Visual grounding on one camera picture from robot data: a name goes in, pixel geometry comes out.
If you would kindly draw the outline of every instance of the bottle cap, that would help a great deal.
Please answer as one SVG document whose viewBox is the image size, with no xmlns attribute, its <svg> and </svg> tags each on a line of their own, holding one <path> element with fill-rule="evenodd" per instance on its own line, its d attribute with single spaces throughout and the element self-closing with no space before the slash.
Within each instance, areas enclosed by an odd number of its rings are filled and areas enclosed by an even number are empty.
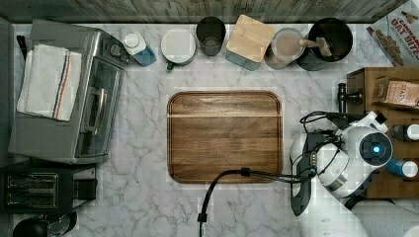
<svg viewBox="0 0 419 237">
<path fill-rule="evenodd" d="M 404 163 L 401 169 L 403 171 L 403 174 L 409 178 L 415 177 L 418 173 L 418 166 L 416 165 L 416 163 L 412 161 L 407 161 L 406 163 Z"/>
<path fill-rule="evenodd" d="M 131 55 L 137 54 L 145 50 L 146 47 L 144 38 L 138 32 L 126 35 L 123 42 L 124 46 L 126 47 L 126 51 Z"/>
<path fill-rule="evenodd" d="M 407 127 L 407 136 L 412 140 L 419 140 L 419 125 L 409 125 L 409 127 Z"/>
</svg>

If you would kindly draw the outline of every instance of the cup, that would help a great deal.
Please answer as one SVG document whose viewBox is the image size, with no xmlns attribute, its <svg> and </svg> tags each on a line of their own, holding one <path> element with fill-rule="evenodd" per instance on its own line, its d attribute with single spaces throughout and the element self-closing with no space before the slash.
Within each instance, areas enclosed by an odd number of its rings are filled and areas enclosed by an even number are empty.
<svg viewBox="0 0 419 237">
<path fill-rule="evenodd" d="M 336 62 L 346 57 L 352 49 L 353 36 L 351 29 L 335 18 L 325 18 L 316 22 L 308 33 L 307 38 L 316 41 L 325 38 L 331 56 L 323 56 L 318 47 L 307 47 L 296 63 L 304 70 L 317 71 L 323 69 L 326 62 Z"/>
<path fill-rule="evenodd" d="M 298 59 L 304 52 L 304 47 L 298 44 L 302 34 L 293 28 L 279 30 L 271 41 L 265 53 L 265 62 L 273 69 L 282 69 Z"/>
<path fill-rule="evenodd" d="M 412 161 L 390 159 L 385 165 L 385 168 L 394 175 L 405 176 L 408 178 L 415 177 L 418 173 L 418 166 Z"/>
<path fill-rule="evenodd" d="M 221 51 L 224 37 L 225 25 L 217 17 L 205 17 L 197 25 L 197 38 L 207 56 L 215 56 Z"/>
<path fill-rule="evenodd" d="M 171 71 L 175 65 L 185 66 L 194 60 L 197 44 L 190 32 L 174 29 L 161 40 L 161 51 L 168 60 L 167 70 Z"/>
</svg>

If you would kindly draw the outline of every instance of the wooden tray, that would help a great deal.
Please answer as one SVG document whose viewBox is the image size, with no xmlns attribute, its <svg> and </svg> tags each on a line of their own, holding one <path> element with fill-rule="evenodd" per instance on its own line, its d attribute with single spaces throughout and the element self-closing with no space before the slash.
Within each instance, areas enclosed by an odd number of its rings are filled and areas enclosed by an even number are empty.
<svg viewBox="0 0 419 237">
<path fill-rule="evenodd" d="M 221 172 L 249 167 L 282 172 L 282 113 L 266 91 L 182 92 L 167 107 L 168 169 L 180 183 L 212 182 Z M 229 175 L 222 183 L 264 183 Z"/>
</svg>

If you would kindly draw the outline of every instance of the white marble surface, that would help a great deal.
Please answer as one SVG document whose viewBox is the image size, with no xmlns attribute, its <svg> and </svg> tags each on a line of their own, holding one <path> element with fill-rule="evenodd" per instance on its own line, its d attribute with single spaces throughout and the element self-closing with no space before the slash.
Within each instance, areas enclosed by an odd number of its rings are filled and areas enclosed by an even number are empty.
<svg viewBox="0 0 419 237">
<path fill-rule="evenodd" d="M 283 105 L 284 172 L 287 172 L 290 146 L 302 131 L 299 119 L 311 111 L 337 111 L 337 84 L 346 81 L 347 73 L 365 66 L 390 66 L 367 35 L 367 25 L 350 25 L 354 34 L 350 55 L 318 72 L 304 71 L 296 64 L 273 70 L 265 62 L 255 71 L 248 71 L 225 60 L 225 45 L 233 28 L 227 26 L 219 55 L 207 57 L 198 49 L 192 63 L 175 67 L 170 73 L 158 49 L 161 38 L 174 28 L 187 29 L 195 35 L 195 25 L 87 26 L 101 28 L 118 39 L 126 32 L 139 31 L 158 61 L 148 67 L 133 63 L 126 70 L 111 159 L 99 164 L 98 198 L 80 209 L 78 225 L 68 235 L 74 237 L 198 235 L 197 216 L 209 185 L 178 184 L 167 171 L 166 110 L 175 93 L 269 90 L 277 94 Z M 276 30 L 294 27 L 303 34 L 310 28 L 310 25 L 273 26 Z M 30 27 L 16 25 L 16 35 L 28 36 Z M 24 61 L 16 43 L 15 55 L 15 87 L 19 91 Z M 209 203 L 207 236 L 297 237 L 289 195 L 289 185 L 279 182 L 218 185 Z"/>
</svg>

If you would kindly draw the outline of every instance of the black container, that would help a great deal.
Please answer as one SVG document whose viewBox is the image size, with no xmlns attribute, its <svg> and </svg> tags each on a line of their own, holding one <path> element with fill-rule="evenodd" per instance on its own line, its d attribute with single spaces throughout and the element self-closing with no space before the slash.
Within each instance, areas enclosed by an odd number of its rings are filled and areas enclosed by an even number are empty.
<svg viewBox="0 0 419 237">
<path fill-rule="evenodd" d="M 394 125 L 389 130 L 390 135 L 401 141 L 419 141 L 419 125 L 418 124 L 409 124 L 409 125 Z"/>
<path fill-rule="evenodd" d="M 13 237 L 59 237 L 71 231 L 77 223 L 77 212 L 50 214 L 19 222 L 13 230 Z"/>
<path fill-rule="evenodd" d="M 336 18 L 325 18 L 316 22 L 306 36 L 309 40 L 325 38 L 332 56 L 321 55 L 318 47 L 307 47 L 296 63 L 304 70 L 317 71 L 324 68 L 326 62 L 342 60 L 351 51 L 353 36 L 351 29 Z"/>
<path fill-rule="evenodd" d="M 197 38 L 201 50 L 208 56 L 215 56 L 221 51 L 225 37 L 225 25 L 217 17 L 206 17 L 197 25 Z"/>
</svg>

